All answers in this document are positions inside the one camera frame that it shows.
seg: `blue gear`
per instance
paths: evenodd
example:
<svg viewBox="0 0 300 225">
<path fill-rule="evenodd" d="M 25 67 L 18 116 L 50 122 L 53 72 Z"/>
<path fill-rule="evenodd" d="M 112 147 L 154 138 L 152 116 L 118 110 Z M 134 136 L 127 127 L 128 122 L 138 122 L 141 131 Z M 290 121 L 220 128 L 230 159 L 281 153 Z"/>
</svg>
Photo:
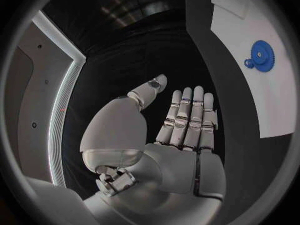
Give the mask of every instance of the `blue gear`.
<svg viewBox="0 0 300 225">
<path fill-rule="evenodd" d="M 261 72 L 270 71 L 275 63 L 275 54 L 272 47 L 263 40 L 256 41 L 251 48 L 251 59 L 245 60 L 245 66 L 255 67 Z"/>
</svg>

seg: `white light strip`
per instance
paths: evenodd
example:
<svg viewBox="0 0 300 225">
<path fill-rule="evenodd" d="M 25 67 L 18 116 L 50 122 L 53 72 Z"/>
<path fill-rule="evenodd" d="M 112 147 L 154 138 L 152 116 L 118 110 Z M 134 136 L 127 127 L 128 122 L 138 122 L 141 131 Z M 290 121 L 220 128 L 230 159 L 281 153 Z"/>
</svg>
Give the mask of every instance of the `white light strip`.
<svg viewBox="0 0 300 225">
<path fill-rule="evenodd" d="M 86 57 L 59 31 L 59 29 L 39 11 L 32 22 L 62 51 L 73 59 L 59 89 L 51 111 L 48 128 L 48 163 L 51 180 L 54 185 L 66 186 L 62 164 L 62 134 L 66 108 L 79 73 L 86 62 Z"/>
</svg>

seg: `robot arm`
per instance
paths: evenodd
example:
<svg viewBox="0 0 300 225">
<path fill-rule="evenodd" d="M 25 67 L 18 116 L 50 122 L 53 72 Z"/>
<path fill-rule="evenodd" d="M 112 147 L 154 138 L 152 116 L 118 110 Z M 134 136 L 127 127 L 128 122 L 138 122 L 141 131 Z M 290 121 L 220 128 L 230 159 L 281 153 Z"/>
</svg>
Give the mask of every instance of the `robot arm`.
<svg viewBox="0 0 300 225">
<path fill-rule="evenodd" d="M 193 92 L 176 90 L 156 142 L 145 145 L 147 126 L 140 111 L 166 85 L 167 78 L 159 75 L 104 106 L 83 135 L 83 161 L 99 174 L 96 183 L 107 196 L 148 179 L 163 192 L 222 200 L 226 181 L 223 164 L 213 154 L 218 119 L 211 93 L 204 94 L 201 86 Z"/>
</svg>

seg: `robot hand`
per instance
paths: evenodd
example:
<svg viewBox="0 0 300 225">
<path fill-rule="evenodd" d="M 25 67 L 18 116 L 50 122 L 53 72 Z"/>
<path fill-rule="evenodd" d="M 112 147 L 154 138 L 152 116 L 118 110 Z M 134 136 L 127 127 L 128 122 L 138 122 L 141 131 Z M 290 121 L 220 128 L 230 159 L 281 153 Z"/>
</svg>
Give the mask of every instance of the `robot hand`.
<svg viewBox="0 0 300 225">
<path fill-rule="evenodd" d="M 211 93 L 197 86 L 192 102 L 191 88 L 183 94 L 176 90 L 156 142 L 145 145 L 147 125 L 140 111 L 166 85 L 160 75 L 104 106 L 83 135 L 83 161 L 99 174 L 96 183 L 109 197 L 150 182 L 163 193 L 222 200 L 226 183 L 222 162 L 212 153 L 218 119 Z"/>
</svg>

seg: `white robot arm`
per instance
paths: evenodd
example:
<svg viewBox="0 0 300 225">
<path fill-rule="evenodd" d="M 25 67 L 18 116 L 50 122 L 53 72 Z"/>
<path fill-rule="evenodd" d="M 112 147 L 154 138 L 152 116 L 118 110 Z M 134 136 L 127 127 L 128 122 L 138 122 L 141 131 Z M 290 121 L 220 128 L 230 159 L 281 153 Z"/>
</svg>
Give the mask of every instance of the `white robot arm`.
<svg viewBox="0 0 300 225">
<path fill-rule="evenodd" d="M 161 74 L 104 106 L 82 137 L 83 161 L 99 174 L 96 183 L 109 197 L 150 181 L 162 192 L 223 200 L 226 180 L 213 154 L 218 119 L 211 93 L 204 94 L 201 86 L 193 92 L 187 87 L 183 94 L 176 90 L 156 142 L 145 145 L 147 124 L 140 111 L 166 85 Z"/>
</svg>

